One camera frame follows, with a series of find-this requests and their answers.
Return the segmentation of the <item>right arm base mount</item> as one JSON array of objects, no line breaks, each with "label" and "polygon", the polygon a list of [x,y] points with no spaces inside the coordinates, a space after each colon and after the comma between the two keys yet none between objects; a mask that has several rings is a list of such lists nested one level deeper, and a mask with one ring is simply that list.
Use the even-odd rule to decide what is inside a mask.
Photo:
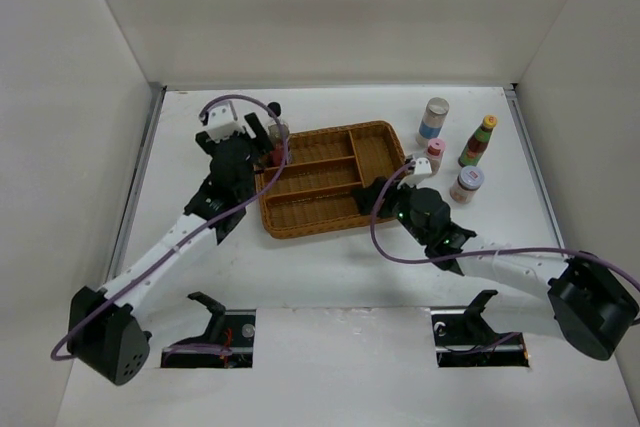
[{"label": "right arm base mount", "polygon": [[440,368],[529,367],[523,335],[498,333],[482,317],[497,295],[496,290],[483,290],[466,306],[430,311]]}]

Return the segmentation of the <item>tall glass red-label bottle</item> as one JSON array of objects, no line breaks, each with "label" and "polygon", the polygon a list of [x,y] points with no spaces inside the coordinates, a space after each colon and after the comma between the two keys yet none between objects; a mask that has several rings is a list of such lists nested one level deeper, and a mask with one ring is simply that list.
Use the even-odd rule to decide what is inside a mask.
[{"label": "tall glass red-label bottle", "polygon": [[277,120],[271,118],[267,123],[266,131],[274,147],[269,154],[269,163],[272,167],[278,167],[282,159],[287,163],[291,162],[292,154],[288,152],[284,155],[284,141],[290,136],[288,123],[281,117],[281,105],[278,102],[269,102],[267,107],[276,115]]}]

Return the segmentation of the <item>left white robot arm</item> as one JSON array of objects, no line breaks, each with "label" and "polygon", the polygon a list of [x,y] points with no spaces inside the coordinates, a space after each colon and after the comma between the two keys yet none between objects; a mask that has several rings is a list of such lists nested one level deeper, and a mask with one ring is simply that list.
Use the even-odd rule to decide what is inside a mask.
[{"label": "left white robot arm", "polygon": [[130,382],[150,354],[152,334],[142,325],[159,285],[190,265],[201,247],[219,245],[262,194],[256,169],[274,145],[254,113],[237,117],[230,104],[202,115],[196,142],[210,157],[209,173],[169,231],[126,271],[98,289],[72,297],[62,345],[115,386]]}]

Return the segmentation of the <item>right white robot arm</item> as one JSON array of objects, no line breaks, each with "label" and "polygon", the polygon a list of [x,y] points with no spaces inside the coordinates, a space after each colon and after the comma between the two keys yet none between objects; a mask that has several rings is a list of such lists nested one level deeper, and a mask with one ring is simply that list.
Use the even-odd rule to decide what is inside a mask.
[{"label": "right white robot arm", "polygon": [[491,243],[454,223],[450,206],[431,188],[378,177],[351,195],[360,214],[397,220],[423,247],[423,262],[495,283],[459,312],[435,317],[434,337],[441,348],[473,355],[530,332],[563,339],[592,359],[607,360],[639,323],[639,304],[620,282],[620,273],[592,254]]}]

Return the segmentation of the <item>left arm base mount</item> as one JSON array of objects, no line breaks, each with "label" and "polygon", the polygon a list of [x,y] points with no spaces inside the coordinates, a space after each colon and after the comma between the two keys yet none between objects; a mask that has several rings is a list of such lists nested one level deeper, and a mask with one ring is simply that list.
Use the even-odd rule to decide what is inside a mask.
[{"label": "left arm base mount", "polygon": [[202,292],[188,295],[206,308],[210,318],[202,334],[162,349],[164,369],[244,369],[253,367],[257,313],[229,310]]}]

